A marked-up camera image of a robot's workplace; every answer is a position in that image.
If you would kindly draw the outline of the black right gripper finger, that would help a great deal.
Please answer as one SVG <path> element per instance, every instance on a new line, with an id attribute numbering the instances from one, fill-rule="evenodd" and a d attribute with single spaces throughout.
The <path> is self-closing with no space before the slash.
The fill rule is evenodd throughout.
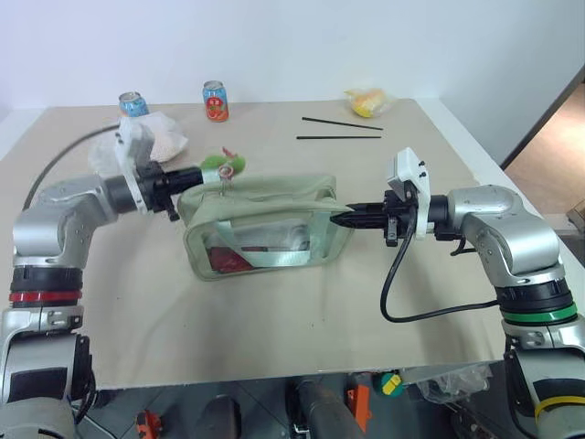
<path id="1" fill-rule="evenodd" d="M 360 215 L 385 215 L 385 205 L 382 202 L 352 203 L 346 205 Z"/>
<path id="2" fill-rule="evenodd" d="M 387 215 L 384 213 L 351 211 L 334 215 L 330 220 L 337 226 L 348 229 L 385 229 L 387 227 Z"/>

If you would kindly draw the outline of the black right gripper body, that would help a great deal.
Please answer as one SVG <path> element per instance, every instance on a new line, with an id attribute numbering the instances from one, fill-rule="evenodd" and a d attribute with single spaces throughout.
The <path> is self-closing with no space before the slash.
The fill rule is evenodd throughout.
<path id="1" fill-rule="evenodd" d="M 407 237 L 409 225 L 416 227 L 418 198 L 413 190 L 408 190 L 402 200 L 396 192 L 387 190 L 383 200 L 383 213 L 387 217 L 384 239 L 388 247 L 397 247 L 399 240 Z"/>

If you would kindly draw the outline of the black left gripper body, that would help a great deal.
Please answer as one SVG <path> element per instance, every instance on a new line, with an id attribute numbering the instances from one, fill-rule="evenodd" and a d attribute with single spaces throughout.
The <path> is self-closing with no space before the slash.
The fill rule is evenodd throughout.
<path id="1" fill-rule="evenodd" d="M 178 221 L 173 196 L 174 186 L 170 177 L 157 162 L 148 162 L 136 168 L 138 184 L 144 203 L 153 213 L 165 212 L 171 221 Z"/>

